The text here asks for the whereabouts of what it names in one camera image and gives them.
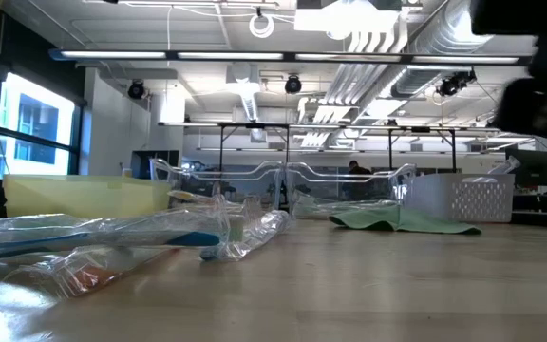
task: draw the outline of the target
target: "clear plastic tray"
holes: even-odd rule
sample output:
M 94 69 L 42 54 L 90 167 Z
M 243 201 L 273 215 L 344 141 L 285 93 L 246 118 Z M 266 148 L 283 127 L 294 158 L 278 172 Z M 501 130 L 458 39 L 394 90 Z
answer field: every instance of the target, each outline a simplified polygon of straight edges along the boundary
M 280 203 L 284 163 L 265 161 L 249 172 L 195 172 L 170 166 L 160 159 L 151 160 L 151 178 L 171 185 L 170 207 L 187 201 L 204 202 L 221 194 L 230 204 L 240 204 L 248 197 L 257 197 L 264 210 L 275 210 Z
M 325 219 L 348 210 L 402 204 L 415 174 L 414 164 L 373 175 L 341 175 L 321 174 L 303 162 L 289 162 L 290 212 L 296 219 Z

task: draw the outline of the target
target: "white wall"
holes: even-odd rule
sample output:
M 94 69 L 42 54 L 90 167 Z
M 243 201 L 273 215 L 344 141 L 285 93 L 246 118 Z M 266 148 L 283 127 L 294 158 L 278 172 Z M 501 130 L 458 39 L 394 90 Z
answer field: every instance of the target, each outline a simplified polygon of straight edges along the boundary
M 281 141 L 274 136 L 275 133 L 269 133 L 270 142 Z M 267 148 L 265 143 L 250 143 L 247 135 L 231 136 L 224 144 L 225 148 Z M 220 144 L 220 137 L 217 135 L 187 135 L 184 140 L 183 158 L 190 161 L 200 161 L 204 164 L 218 165 L 218 152 L 217 151 L 197 151 L 199 144 L 201 147 L 215 147 L 218 148 Z M 360 148 L 374 149 L 375 144 L 370 146 L 361 145 Z M 441 151 L 446 150 L 445 144 L 436 146 Z M 291 148 L 299 148 L 298 144 L 292 144 Z M 394 144 L 394 150 L 410 150 L 410 147 L 406 148 L 402 143 L 397 142 Z M 494 163 L 501 162 L 505 159 L 504 156 L 458 156 L 457 167 L 460 168 L 463 173 L 486 173 L 486 171 L 493 168 Z M 258 165 L 264 161 L 281 161 L 286 160 L 285 152 L 236 152 L 236 151 L 224 151 L 223 152 L 223 165 Z M 348 166 L 350 161 L 358 161 L 365 167 L 388 167 L 388 155 L 386 151 L 382 151 L 381 154 L 372 153 L 353 153 L 353 154 L 329 154 L 329 153 L 291 153 L 291 162 L 305 162 L 310 166 Z M 393 166 L 399 167 L 405 163 L 416 163 L 419 167 L 423 168 L 451 168 L 452 160 L 450 153 L 445 155 L 400 155 L 394 154 Z
M 103 81 L 97 69 L 86 70 L 80 174 L 118 176 L 136 150 L 182 151 L 183 128 L 158 126 L 161 96 L 154 96 L 149 112 L 125 91 Z

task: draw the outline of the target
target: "desk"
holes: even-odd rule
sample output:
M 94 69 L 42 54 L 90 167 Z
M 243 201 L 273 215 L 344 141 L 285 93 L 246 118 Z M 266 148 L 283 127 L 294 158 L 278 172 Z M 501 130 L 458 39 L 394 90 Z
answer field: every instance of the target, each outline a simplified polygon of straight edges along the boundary
M 547 341 L 547 229 L 482 230 L 304 220 L 242 261 L 185 250 L 59 304 L 0 282 L 0 341 Z
M 514 195 L 513 210 L 537 210 L 547 213 L 547 195 Z

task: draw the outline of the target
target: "person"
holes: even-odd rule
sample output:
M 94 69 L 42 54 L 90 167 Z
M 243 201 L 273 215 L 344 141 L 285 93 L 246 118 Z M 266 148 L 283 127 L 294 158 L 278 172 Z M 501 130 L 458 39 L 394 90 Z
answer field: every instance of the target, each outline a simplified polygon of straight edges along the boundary
M 370 171 L 366 168 L 361 167 L 358 164 L 358 161 L 349 162 L 349 174 L 350 175 L 371 175 Z M 356 178 L 353 181 L 364 181 L 365 178 Z M 347 183 L 344 186 L 346 196 L 348 200 L 368 200 L 369 196 L 369 185 L 363 182 L 356 183 Z
M 350 175 L 372 175 L 366 168 L 358 165 L 358 161 L 349 162 L 349 174 Z

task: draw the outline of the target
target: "green microfiber towel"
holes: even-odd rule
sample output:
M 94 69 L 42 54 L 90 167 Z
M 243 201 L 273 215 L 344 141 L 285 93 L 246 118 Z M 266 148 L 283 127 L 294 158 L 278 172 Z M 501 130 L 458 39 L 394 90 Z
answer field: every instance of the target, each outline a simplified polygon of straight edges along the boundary
M 350 229 L 396 232 L 480 234 L 477 227 L 404 209 L 399 205 L 371 210 L 350 211 L 329 217 L 329 220 Z

